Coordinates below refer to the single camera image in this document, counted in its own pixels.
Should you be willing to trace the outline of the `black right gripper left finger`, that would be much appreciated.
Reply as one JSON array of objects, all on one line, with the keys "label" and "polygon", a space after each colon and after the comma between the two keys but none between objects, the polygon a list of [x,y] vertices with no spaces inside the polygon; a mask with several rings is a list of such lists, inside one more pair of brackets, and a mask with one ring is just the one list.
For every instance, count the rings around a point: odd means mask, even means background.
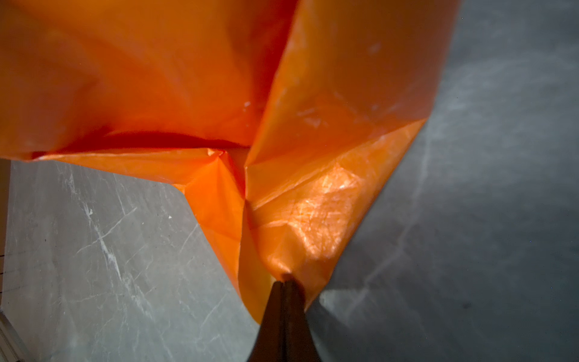
[{"label": "black right gripper left finger", "polygon": [[276,281],[271,288],[262,324],[248,362],[284,361],[282,296],[283,283]]}]

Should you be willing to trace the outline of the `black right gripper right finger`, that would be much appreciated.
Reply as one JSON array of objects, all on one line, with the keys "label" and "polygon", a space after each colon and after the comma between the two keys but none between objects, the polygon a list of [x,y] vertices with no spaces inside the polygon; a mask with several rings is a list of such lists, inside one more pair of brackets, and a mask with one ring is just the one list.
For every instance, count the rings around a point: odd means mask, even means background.
[{"label": "black right gripper right finger", "polygon": [[302,288],[295,280],[283,283],[282,312],[284,361],[321,362],[305,316]]}]

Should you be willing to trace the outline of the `yellow wrapping paper sheet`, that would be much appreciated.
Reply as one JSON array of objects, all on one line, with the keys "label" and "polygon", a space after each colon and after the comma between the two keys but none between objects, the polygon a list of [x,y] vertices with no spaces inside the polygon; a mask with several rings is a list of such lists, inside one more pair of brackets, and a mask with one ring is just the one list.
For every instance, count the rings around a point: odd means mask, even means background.
[{"label": "yellow wrapping paper sheet", "polygon": [[428,120],[458,1],[3,1],[1,155],[175,186],[248,312],[311,303]]}]

